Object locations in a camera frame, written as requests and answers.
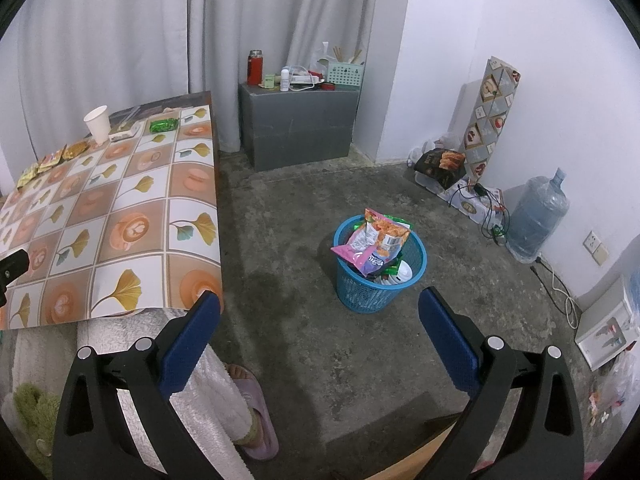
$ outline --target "pink slipper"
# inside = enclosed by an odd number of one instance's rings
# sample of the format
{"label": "pink slipper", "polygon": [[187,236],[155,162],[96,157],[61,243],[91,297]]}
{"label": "pink slipper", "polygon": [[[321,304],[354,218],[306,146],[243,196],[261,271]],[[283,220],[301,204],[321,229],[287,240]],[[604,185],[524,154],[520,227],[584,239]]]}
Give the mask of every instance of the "pink slipper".
{"label": "pink slipper", "polygon": [[263,440],[261,446],[241,446],[242,450],[244,450],[244,452],[254,460],[271,460],[278,454],[280,446],[278,444],[278,437],[276,436],[276,432],[273,429],[273,424],[271,423],[271,418],[269,417],[269,410],[267,410],[267,404],[264,401],[264,395],[262,394],[260,383],[249,370],[241,366],[240,368],[242,368],[242,370],[244,370],[245,373],[251,378],[233,379],[233,381],[238,387],[238,390],[240,390],[240,393],[242,394],[242,397],[244,397],[247,405],[250,408],[253,408],[260,418],[260,423],[262,424]]}

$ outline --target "screw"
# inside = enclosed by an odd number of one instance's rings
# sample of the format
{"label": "screw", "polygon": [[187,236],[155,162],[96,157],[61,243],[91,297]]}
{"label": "screw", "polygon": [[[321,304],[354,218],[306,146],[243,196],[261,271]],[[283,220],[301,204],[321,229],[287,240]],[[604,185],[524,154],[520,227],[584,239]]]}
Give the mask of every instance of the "screw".
{"label": "screw", "polygon": [[151,339],[149,339],[148,337],[141,337],[136,341],[136,350],[140,350],[141,352],[149,350],[152,344],[153,341],[151,341]]}
{"label": "screw", "polygon": [[489,346],[494,350],[502,350],[504,348],[504,341],[500,339],[497,335],[492,335],[486,341],[489,344]]}
{"label": "screw", "polygon": [[560,356],[562,355],[562,352],[560,351],[560,349],[557,346],[550,346],[549,348],[546,349],[546,352],[553,358],[553,359],[559,359]]}
{"label": "screw", "polygon": [[80,359],[87,359],[90,355],[91,355],[90,346],[83,346],[81,349],[78,350],[78,357]]}

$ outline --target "foot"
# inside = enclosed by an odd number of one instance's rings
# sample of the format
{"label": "foot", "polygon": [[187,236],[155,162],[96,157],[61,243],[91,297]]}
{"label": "foot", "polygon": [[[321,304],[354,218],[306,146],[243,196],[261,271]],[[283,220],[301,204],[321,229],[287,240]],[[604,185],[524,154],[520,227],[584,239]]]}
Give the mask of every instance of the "foot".
{"label": "foot", "polygon": [[[244,371],[244,369],[237,365],[227,365],[226,371],[232,379],[251,379],[251,377]],[[264,431],[262,430],[262,417],[260,416],[260,413],[256,412],[255,410],[254,413],[255,418],[258,421],[258,433],[251,442],[249,442],[248,444],[244,444],[244,446],[242,447],[254,448],[263,444]]]}

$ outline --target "electrical outlet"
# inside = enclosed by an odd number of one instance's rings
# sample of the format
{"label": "electrical outlet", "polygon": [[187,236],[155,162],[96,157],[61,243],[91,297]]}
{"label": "electrical outlet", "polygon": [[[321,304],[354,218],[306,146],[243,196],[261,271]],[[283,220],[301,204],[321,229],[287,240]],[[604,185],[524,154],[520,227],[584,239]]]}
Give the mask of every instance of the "electrical outlet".
{"label": "electrical outlet", "polygon": [[598,236],[596,235],[596,233],[594,233],[593,231],[591,231],[589,233],[589,236],[587,236],[584,241],[582,242],[582,244],[586,247],[586,249],[593,255],[593,253],[596,251],[596,249],[598,248],[598,246],[600,245],[600,239],[598,238]]}
{"label": "electrical outlet", "polygon": [[591,256],[593,256],[593,259],[596,260],[598,265],[602,266],[602,264],[606,262],[607,258],[609,257],[609,251],[607,251],[607,248],[604,246],[604,244],[600,244],[598,248],[593,251],[593,254]]}

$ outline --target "pink snack bag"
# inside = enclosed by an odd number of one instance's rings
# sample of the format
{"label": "pink snack bag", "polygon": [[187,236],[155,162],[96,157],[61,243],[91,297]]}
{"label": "pink snack bag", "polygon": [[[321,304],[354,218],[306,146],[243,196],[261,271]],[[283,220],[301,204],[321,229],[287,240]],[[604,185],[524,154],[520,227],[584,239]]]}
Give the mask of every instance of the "pink snack bag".
{"label": "pink snack bag", "polygon": [[410,231],[373,209],[365,209],[364,219],[346,244],[331,250],[367,276],[398,256]]}

